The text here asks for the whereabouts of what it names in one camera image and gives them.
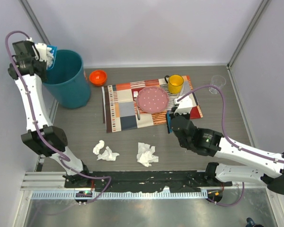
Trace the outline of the blue dustpan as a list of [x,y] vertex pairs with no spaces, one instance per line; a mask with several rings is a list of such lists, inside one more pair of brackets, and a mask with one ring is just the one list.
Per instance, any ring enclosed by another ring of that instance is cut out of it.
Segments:
[[48,45],[46,48],[47,70],[51,70],[53,68],[56,59],[56,54],[57,54],[57,47]]

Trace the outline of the blue hand brush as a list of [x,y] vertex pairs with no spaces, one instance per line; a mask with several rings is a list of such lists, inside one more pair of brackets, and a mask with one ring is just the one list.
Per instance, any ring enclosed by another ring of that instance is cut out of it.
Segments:
[[166,120],[167,120],[167,130],[168,134],[171,134],[173,132],[172,125],[171,125],[171,120],[173,119],[174,114],[172,111],[167,111],[166,113]]

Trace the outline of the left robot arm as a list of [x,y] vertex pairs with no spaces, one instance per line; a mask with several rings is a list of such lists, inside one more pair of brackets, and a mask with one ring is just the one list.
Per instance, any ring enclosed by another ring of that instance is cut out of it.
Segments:
[[30,38],[12,45],[15,53],[8,73],[20,91],[27,121],[22,142],[36,154],[58,162],[68,183],[88,188],[91,176],[87,166],[71,152],[64,130],[53,125],[45,108],[42,82],[46,79],[46,57],[55,58],[53,49]]

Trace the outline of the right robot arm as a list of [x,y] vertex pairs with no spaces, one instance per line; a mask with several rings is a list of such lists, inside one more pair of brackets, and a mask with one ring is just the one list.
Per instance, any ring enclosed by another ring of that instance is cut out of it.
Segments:
[[201,156],[224,158],[239,166],[209,163],[205,183],[214,187],[220,182],[261,183],[275,193],[284,195],[284,152],[263,151],[232,140],[222,133],[197,128],[183,115],[167,114],[168,131],[173,132],[182,148]]

